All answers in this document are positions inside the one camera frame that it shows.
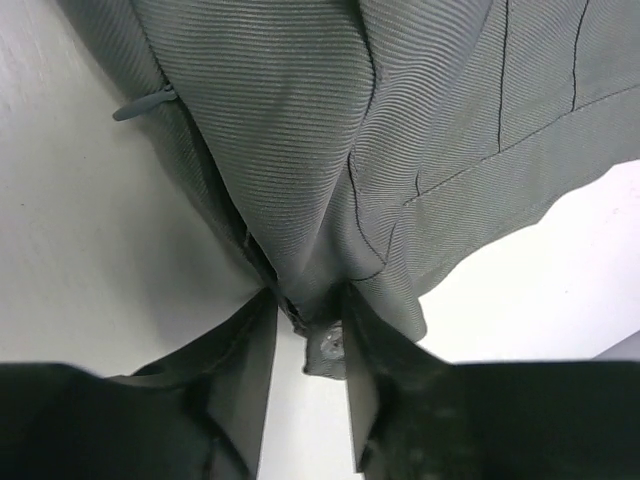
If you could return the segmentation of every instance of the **zipper pull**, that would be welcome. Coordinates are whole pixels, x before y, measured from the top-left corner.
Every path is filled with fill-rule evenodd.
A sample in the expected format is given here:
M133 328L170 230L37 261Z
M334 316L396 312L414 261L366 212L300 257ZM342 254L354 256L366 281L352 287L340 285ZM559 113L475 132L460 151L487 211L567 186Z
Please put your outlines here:
M172 102L178 98L178 94L173 89L173 85L169 84L162 90L145 95L144 97L136 98L133 102L119 108L113 113L113 119L116 122L122 122L123 120L129 120L139 115L150 112L158 105L164 102Z

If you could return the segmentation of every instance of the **white surface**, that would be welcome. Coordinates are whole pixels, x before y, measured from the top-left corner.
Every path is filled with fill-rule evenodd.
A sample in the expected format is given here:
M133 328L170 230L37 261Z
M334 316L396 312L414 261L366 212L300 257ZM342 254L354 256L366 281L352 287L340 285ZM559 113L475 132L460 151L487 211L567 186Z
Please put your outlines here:
M53 2L0 2L0 361L130 372L254 288L169 183ZM640 329L640 163L563 198L423 299L452 361L588 358ZM261 480L350 479L344 385L281 319Z

